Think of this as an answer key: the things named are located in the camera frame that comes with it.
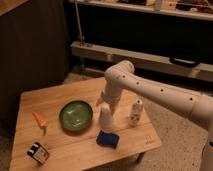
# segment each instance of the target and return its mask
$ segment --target table top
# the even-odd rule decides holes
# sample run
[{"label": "table top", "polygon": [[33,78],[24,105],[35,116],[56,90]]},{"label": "table top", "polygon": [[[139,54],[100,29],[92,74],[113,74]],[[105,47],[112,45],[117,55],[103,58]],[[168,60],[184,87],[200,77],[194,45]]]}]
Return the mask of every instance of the table top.
[{"label": "table top", "polygon": [[[124,90],[114,114],[112,132],[120,136],[116,149],[101,147],[96,143],[100,131],[96,106],[105,79],[98,78],[24,92],[21,96],[13,144],[10,170],[85,170],[137,153],[159,147],[161,141],[145,110],[136,127],[128,125],[131,105],[137,96]],[[59,122],[60,110],[73,100],[88,102],[93,109],[93,121],[82,134],[64,132]],[[32,115],[39,112],[48,122],[47,133],[38,127]],[[30,158],[26,152],[32,144],[40,142],[50,153],[44,165]]]},{"label": "table top", "polygon": [[0,0],[0,16],[22,5],[28,0]]}]

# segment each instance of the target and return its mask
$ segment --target wall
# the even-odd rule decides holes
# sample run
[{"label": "wall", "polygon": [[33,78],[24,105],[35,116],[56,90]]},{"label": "wall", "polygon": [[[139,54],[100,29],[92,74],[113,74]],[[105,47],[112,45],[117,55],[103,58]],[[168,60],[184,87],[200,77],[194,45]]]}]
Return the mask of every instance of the wall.
[{"label": "wall", "polygon": [[60,0],[30,0],[0,17],[0,127],[12,132],[20,94],[59,84],[69,71]]}]

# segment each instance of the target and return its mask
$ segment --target white bottle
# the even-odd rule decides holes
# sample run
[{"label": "white bottle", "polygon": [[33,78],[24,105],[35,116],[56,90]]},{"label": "white bottle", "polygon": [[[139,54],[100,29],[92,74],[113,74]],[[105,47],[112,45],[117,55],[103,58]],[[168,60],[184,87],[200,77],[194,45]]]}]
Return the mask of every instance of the white bottle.
[{"label": "white bottle", "polygon": [[132,105],[128,122],[130,126],[136,126],[138,124],[142,112],[143,112],[143,101],[138,99],[137,102]]},{"label": "white bottle", "polygon": [[103,131],[109,131],[113,126],[113,116],[108,104],[105,104],[101,107],[99,115],[99,124]]}]

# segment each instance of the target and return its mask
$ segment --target table leg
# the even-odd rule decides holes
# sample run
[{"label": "table leg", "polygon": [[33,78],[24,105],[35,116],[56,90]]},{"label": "table leg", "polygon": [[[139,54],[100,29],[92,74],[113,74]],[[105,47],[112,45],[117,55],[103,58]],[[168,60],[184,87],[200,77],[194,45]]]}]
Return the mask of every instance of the table leg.
[{"label": "table leg", "polygon": [[85,60],[83,57],[80,58],[80,66],[81,66],[81,73],[85,72]]},{"label": "table leg", "polygon": [[137,163],[137,164],[141,162],[141,160],[142,160],[144,154],[145,154],[144,152],[138,154],[138,157],[137,157],[137,159],[136,159],[136,163]]}]

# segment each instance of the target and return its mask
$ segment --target tile floor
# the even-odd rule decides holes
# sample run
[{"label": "tile floor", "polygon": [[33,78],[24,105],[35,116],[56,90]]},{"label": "tile floor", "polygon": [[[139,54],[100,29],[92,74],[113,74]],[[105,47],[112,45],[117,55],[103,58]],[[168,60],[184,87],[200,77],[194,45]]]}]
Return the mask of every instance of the tile floor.
[{"label": "tile floor", "polygon": [[[70,73],[64,84],[91,79],[85,75]],[[161,140],[162,147],[145,154],[142,162],[134,163],[137,156],[122,159],[90,171],[198,171],[201,152],[207,132],[175,113],[144,99],[144,105]],[[12,139],[0,136],[0,170],[9,168]]]}]

